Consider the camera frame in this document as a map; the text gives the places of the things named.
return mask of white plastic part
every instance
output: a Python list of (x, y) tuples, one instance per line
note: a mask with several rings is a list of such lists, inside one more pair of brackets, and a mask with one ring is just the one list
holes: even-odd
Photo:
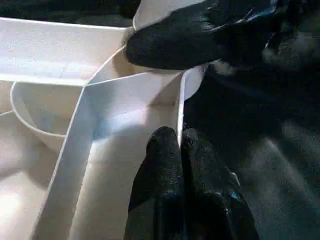
[(133, 18), (133, 27), (135, 30), (142, 29), (167, 17), (174, 10), (201, 2), (204, 0), (141, 0)]
[(16, 82), (10, 92), (20, 121), (50, 149), (59, 152), (81, 92), (80, 87)]
[(12, 111), (0, 114), (1, 240), (29, 238), (57, 158)]
[(122, 239), (148, 139), (169, 126), (180, 142), (185, 97), (198, 90), (204, 72), (205, 67), (184, 74), (150, 71), (86, 86), (34, 239)]
[(84, 86), (132, 31), (0, 17), (0, 80)]
[(10, 89), (12, 82), (0, 80), (0, 114), (11, 111)]

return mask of black fabric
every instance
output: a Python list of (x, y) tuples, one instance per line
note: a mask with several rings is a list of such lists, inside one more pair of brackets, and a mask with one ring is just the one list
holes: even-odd
[(320, 239), (320, 72), (209, 69), (184, 104), (241, 192), (264, 240)]
[(0, 17), (129, 27), (138, 6), (137, 0), (2, 0)]
[(262, 60), (285, 16), (269, 0), (206, 0), (137, 31), (127, 42), (126, 56), (156, 69), (184, 70), (217, 59), (250, 66)]
[(212, 145), (188, 129), (183, 132), (181, 154), (190, 239), (259, 239), (238, 182)]
[(124, 239), (180, 240), (184, 234), (180, 149), (175, 131), (162, 127), (148, 141), (146, 157), (134, 179)]

